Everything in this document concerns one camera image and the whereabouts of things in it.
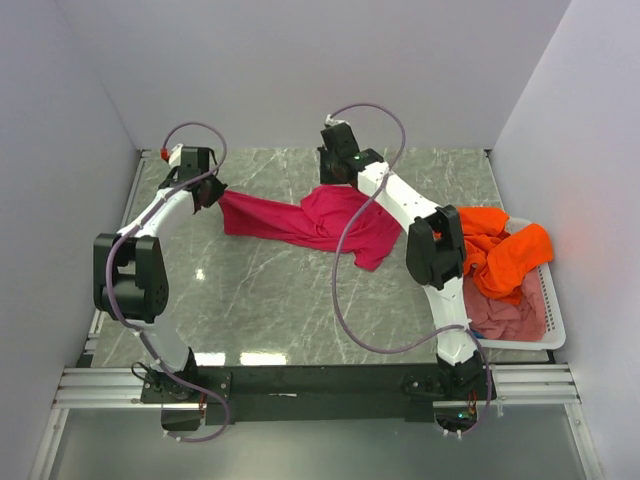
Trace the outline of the orange t shirt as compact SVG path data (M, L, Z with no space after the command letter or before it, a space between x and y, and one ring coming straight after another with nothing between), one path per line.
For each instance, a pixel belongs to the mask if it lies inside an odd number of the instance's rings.
M549 234L536 223L510 233L511 217L495 207L461 207L458 214L466 250L463 275L485 297L518 305L525 276L554 258Z

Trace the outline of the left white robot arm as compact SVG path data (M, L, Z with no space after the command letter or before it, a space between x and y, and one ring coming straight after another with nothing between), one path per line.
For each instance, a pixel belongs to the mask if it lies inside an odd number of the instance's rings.
M227 185L209 147L176 145L162 151L170 170L151 203L128 225L100 234L93 244L95 307L120 322L144 345L150 382L163 382L176 401L200 388L194 353L165 312L170 294L163 247L192 216L214 205Z

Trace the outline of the magenta t shirt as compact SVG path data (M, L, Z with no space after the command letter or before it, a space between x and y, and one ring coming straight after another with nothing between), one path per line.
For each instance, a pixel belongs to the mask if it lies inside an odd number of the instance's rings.
M333 252L349 220L368 197L351 187L322 185L292 205L226 191L219 200L228 235L277 240L299 247ZM341 251L354 264L374 271L392 251L402 228L377 204L356 217Z

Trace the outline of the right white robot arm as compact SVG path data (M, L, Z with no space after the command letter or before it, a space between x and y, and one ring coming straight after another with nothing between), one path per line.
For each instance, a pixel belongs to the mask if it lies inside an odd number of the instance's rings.
M365 203L344 227L333 261L331 295L343 331L359 347L381 355L404 353L435 338L442 393L460 399L482 378L487 396L491 397L491 369L479 340L471 332L464 302L466 250L458 210L428 200L398 176L393 164L379 153L362 150L349 123L328 118L321 136L323 145L318 148L321 172L366 196ZM395 349L374 347L360 340L347 325L337 294L338 264L348 234L356 220L374 204L382 207L407 234L406 268L423 288L435 325L435 330L426 337Z

